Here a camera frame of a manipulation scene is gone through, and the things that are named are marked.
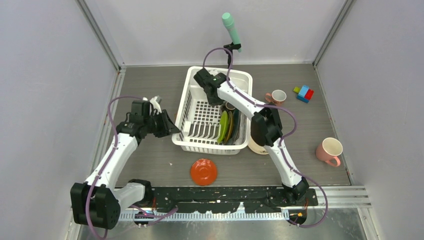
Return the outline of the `brown ceramic bowl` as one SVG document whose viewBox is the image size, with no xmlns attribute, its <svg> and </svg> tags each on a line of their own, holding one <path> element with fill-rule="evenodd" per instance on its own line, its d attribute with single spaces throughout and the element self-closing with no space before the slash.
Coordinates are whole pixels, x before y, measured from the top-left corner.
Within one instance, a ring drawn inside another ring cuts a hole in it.
<svg viewBox="0 0 424 240">
<path fill-rule="evenodd" d="M 227 112 L 227 113 L 234 112 L 235 109 L 236 108 L 232 104 L 230 104 L 229 102 L 226 102 L 226 101 L 220 106 L 220 112 L 221 113 L 223 113 L 223 112 Z"/>
</svg>

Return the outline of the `green plastic plate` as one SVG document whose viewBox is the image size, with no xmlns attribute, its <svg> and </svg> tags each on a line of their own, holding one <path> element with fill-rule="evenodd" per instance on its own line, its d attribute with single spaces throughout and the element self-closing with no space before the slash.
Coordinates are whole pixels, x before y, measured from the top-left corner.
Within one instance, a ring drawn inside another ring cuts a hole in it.
<svg viewBox="0 0 424 240">
<path fill-rule="evenodd" d="M 219 124 L 220 124 L 220 129 L 219 129 L 217 143 L 223 144 L 226 134 L 228 132 L 228 128 L 229 128 L 229 114 L 226 110 L 222 112 Z"/>
</svg>

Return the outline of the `teal square plate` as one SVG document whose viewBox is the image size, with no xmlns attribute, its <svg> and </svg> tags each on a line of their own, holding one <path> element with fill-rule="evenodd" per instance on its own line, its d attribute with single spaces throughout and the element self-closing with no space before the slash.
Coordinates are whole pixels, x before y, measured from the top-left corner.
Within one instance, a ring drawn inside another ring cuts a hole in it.
<svg viewBox="0 0 424 240">
<path fill-rule="evenodd" d="M 245 115 L 239 110 L 235 109 L 233 112 L 233 129 L 230 139 L 228 140 L 229 145 L 236 144 L 237 140 L 240 138 L 241 131 L 244 125 Z"/>
</svg>

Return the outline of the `yellow patterned plate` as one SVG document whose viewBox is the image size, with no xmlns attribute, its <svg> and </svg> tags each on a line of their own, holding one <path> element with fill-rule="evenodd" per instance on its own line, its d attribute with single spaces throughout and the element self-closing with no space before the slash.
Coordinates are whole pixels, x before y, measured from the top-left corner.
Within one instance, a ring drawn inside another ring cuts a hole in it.
<svg viewBox="0 0 424 240">
<path fill-rule="evenodd" d="M 232 132 L 233 132 L 233 128 L 234 128 L 234 114 L 233 114 L 232 111 L 229 111 L 228 112 L 228 130 L 227 130 L 227 133 L 226 133 L 226 136 L 225 136 L 225 140 L 224 140 L 224 144 L 225 145 L 228 144 L 228 142 L 229 142 L 229 140 L 231 138 L 231 135 L 232 135 Z"/>
</svg>

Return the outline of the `pink mug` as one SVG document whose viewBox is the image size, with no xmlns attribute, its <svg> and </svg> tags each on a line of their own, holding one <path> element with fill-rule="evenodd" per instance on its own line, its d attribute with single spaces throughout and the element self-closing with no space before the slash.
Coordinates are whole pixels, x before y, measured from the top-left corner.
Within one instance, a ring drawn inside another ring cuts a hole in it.
<svg viewBox="0 0 424 240">
<path fill-rule="evenodd" d="M 286 94 L 285 91 L 283 91 L 281 89 L 276 89 L 276 90 L 272 91 L 271 93 L 266 93 L 265 99 L 269 103 L 273 103 L 276 106 L 282 106 L 283 103 L 285 102 L 285 100 L 287 99 L 287 94 Z"/>
</svg>

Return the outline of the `white patterned bowl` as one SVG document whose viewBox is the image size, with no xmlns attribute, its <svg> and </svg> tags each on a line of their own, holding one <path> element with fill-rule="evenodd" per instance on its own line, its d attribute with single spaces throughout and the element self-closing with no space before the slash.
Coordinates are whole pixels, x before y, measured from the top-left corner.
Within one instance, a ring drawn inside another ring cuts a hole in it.
<svg viewBox="0 0 424 240">
<path fill-rule="evenodd" d="M 268 151 L 263 146 L 258 145 L 253 140 L 253 138 L 251 136 L 249 137 L 249 141 L 248 141 L 247 146 L 252 152 L 254 152 L 256 154 L 259 154 L 259 155 L 268 155 L 269 154 Z"/>
</svg>

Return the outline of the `cream pink cup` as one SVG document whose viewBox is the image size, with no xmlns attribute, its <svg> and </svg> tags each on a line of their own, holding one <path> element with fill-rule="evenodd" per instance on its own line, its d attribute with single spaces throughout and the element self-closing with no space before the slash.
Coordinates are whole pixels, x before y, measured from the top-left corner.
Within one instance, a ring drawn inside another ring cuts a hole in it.
<svg viewBox="0 0 424 240">
<path fill-rule="evenodd" d="M 339 156 L 343 153 L 342 143 L 333 137 L 325 138 L 316 148 L 315 156 L 318 160 L 332 167 L 339 167 L 341 160 Z"/>
</svg>

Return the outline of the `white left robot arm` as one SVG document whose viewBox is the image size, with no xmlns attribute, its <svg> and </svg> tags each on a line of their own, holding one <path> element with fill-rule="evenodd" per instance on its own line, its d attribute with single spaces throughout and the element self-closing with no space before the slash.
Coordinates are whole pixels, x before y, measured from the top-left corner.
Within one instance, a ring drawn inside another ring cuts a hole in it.
<svg viewBox="0 0 424 240">
<path fill-rule="evenodd" d="M 92 174 L 70 190 L 74 222 L 80 225 L 113 229 L 123 210 L 138 203 L 148 207 L 154 199 L 150 181 L 131 179 L 115 189 L 117 180 L 132 153 L 149 134 L 163 138 L 180 130 L 160 106 L 161 98 L 139 98 L 131 104 L 126 119 L 113 129 L 113 140 Z"/>
</svg>

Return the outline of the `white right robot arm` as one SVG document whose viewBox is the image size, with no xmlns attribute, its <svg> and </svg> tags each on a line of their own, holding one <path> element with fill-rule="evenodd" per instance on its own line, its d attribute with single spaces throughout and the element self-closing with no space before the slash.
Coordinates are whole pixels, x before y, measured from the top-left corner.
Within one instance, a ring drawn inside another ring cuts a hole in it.
<svg viewBox="0 0 424 240">
<path fill-rule="evenodd" d="M 280 107 L 255 99 L 237 87 L 222 72 L 213 75 L 201 68 L 194 80 L 203 88 L 212 105 L 228 102 L 250 120 L 250 136 L 265 148 L 276 166 L 283 187 L 282 198 L 290 205 L 299 205 L 309 189 L 307 179 L 300 173 L 284 142 Z"/>
</svg>

